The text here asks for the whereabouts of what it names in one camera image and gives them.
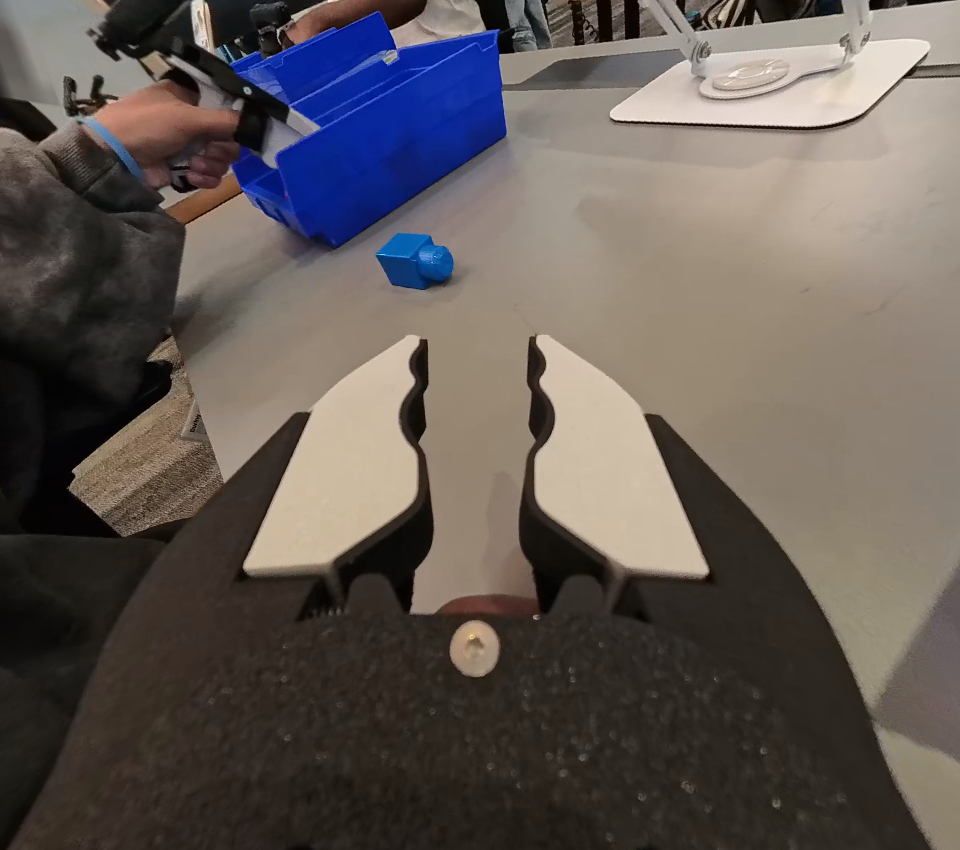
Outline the blue plastic bin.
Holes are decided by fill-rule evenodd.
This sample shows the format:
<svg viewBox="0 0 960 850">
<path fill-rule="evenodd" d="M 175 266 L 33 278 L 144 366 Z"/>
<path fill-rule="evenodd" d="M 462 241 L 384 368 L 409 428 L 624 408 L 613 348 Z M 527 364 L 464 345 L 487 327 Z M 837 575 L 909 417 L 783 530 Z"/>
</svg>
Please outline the blue plastic bin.
<svg viewBox="0 0 960 850">
<path fill-rule="evenodd" d="M 374 13 L 344 28 L 330 28 L 272 56 L 249 54 L 231 67 L 275 96 L 294 100 L 326 86 L 367 60 L 396 49 L 382 15 Z"/>
<path fill-rule="evenodd" d="M 498 32 L 396 48 L 303 97 L 319 126 L 236 179 L 267 217 L 330 247 L 356 237 L 505 137 Z"/>
</svg>

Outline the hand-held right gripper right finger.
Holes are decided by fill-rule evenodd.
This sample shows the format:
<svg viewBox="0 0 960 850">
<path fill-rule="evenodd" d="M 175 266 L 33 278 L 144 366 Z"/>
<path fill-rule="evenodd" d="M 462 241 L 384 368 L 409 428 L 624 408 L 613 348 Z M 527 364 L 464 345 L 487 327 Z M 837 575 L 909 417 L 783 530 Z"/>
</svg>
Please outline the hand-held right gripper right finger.
<svg viewBox="0 0 960 850">
<path fill-rule="evenodd" d="M 703 581 L 709 564 L 641 405 L 558 340 L 530 338 L 533 445 L 519 542 L 534 574 Z"/>
</svg>

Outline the person's dark clothing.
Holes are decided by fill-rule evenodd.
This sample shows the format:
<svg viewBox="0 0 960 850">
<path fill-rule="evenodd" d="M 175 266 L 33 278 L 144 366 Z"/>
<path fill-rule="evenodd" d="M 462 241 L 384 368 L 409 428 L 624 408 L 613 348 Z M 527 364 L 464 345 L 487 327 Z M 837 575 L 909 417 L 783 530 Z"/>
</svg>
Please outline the person's dark clothing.
<svg viewBox="0 0 960 850">
<path fill-rule="evenodd" d="M 121 404 L 85 403 L 2 355 L 1 843 L 7 848 L 64 745 L 120 614 L 185 519 L 122 537 L 70 490 L 81 461 L 169 392 L 145 362 Z"/>
</svg>

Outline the grey desk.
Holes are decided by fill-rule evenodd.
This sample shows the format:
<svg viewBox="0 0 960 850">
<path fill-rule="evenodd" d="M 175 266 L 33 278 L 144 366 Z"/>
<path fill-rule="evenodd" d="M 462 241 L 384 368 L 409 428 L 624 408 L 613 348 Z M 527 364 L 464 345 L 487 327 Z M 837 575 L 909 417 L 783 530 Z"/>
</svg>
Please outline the grey desk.
<svg viewBox="0 0 960 850">
<path fill-rule="evenodd" d="M 244 196 L 187 226 L 174 317 L 225 478 L 404 335 L 429 341 L 436 537 L 414 607 L 527 593 L 527 341 L 661 415 L 787 551 L 886 734 L 958 756 L 958 6 L 865 117 L 616 124 L 622 88 L 509 89 L 508 134 L 328 250 Z M 392 286 L 427 234 L 450 280 Z"/>
</svg>

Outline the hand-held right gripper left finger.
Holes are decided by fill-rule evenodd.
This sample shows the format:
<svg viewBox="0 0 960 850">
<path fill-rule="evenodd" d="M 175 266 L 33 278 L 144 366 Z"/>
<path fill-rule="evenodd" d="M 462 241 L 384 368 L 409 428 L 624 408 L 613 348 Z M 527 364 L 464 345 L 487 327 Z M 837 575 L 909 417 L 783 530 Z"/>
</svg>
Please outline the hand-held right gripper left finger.
<svg viewBox="0 0 960 850">
<path fill-rule="evenodd" d="M 433 542 L 426 455 L 428 343 L 409 335 L 312 407 L 246 555 L 254 579 L 411 579 Z"/>
</svg>

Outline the blue one-stud block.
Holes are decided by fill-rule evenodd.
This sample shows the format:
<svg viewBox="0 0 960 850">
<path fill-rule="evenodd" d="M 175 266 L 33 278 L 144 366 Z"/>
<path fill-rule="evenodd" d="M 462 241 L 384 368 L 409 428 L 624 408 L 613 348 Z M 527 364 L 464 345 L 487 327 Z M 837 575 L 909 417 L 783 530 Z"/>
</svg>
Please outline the blue one-stud block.
<svg viewBox="0 0 960 850">
<path fill-rule="evenodd" d="M 449 248 L 427 234 L 397 233 L 375 254 L 389 283 L 408 290 L 427 290 L 450 280 L 454 259 Z"/>
</svg>

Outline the white tilting stand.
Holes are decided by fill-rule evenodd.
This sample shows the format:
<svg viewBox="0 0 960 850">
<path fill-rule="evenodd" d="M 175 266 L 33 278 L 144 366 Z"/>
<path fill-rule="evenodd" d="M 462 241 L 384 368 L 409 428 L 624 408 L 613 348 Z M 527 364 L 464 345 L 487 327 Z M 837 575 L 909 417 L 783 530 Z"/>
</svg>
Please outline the white tilting stand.
<svg viewBox="0 0 960 850">
<path fill-rule="evenodd" d="M 874 40 L 869 0 L 841 0 L 831 44 L 714 52 L 674 0 L 641 0 L 675 37 L 674 65 L 618 103 L 618 124 L 826 129 L 866 114 L 930 53 L 917 38 Z"/>
</svg>

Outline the blue wristband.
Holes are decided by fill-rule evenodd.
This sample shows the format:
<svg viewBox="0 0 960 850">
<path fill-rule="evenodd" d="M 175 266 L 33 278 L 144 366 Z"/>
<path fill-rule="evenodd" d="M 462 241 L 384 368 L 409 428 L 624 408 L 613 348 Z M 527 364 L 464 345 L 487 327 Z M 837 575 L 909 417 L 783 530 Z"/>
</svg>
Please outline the blue wristband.
<svg viewBox="0 0 960 850">
<path fill-rule="evenodd" d="M 130 172 L 138 181 L 146 184 L 147 180 L 142 168 L 115 134 L 113 134 L 99 120 L 92 116 L 78 118 L 78 123 L 88 130 L 89 133 L 99 141 L 99 143 L 111 150 L 117 156 L 126 170 Z"/>
</svg>

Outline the person's left forearm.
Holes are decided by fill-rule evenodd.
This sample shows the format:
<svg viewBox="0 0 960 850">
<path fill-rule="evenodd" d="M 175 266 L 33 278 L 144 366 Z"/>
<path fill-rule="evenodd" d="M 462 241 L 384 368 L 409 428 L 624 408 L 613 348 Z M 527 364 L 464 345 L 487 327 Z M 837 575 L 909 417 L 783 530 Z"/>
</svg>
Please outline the person's left forearm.
<svg viewBox="0 0 960 850">
<path fill-rule="evenodd" d="M 78 123 L 1 132 L 2 358 L 94 401 L 138 389 L 174 313 L 185 227 Z"/>
</svg>

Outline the person's left hand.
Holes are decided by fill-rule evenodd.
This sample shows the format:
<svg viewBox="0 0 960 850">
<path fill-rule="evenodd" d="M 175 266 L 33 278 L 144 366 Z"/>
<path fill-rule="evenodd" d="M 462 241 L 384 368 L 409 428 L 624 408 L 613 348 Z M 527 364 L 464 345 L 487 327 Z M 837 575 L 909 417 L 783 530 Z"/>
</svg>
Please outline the person's left hand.
<svg viewBox="0 0 960 850">
<path fill-rule="evenodd" d="M 105 147 L 118 143 L 154 191 L 172 181 L 172 161 L 186 156 L 190 187 L 211 189 L 239 157 L 239 114 L 198 106 L 197 95 L 163 79 L 114 100 L 86 124 Z"/>
</svg>

